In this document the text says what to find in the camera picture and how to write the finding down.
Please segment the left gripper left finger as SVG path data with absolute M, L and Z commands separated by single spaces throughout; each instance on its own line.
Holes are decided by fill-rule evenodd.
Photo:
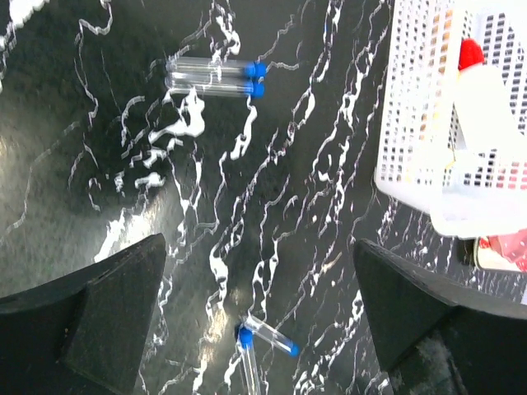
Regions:
M 3 394 L 130 394 L 166 263 L 150 235 L 1 299 Z

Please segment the wooden test tube clamp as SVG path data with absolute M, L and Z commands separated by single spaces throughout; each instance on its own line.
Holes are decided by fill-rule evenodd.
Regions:
M 442 110 L 446 54 L 448 44 L 442 35 L 450 29 L 451 12 L 438 1 L 411 1 L 405 4 L 399 33 L 403 78 L 399 116 L 404 129 L 407 158 L 406 178 L 428 185 L 433 178 L 433 148 Z

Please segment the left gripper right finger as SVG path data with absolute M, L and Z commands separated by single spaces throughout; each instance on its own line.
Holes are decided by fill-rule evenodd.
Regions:
M 367 239 L 353 262 L 380 369 L 396 394 L 524 394 L 526 307 Z

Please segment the wash bottle red cap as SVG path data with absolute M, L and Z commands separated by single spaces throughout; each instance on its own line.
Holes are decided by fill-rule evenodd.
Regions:
M 501 72 L 485 63 L 473 39 L 463 39 L 460 45 L 454 107 L 467 151 L 495 150 L 507 158 L 526 155 L 526 137 L 518 131 Z

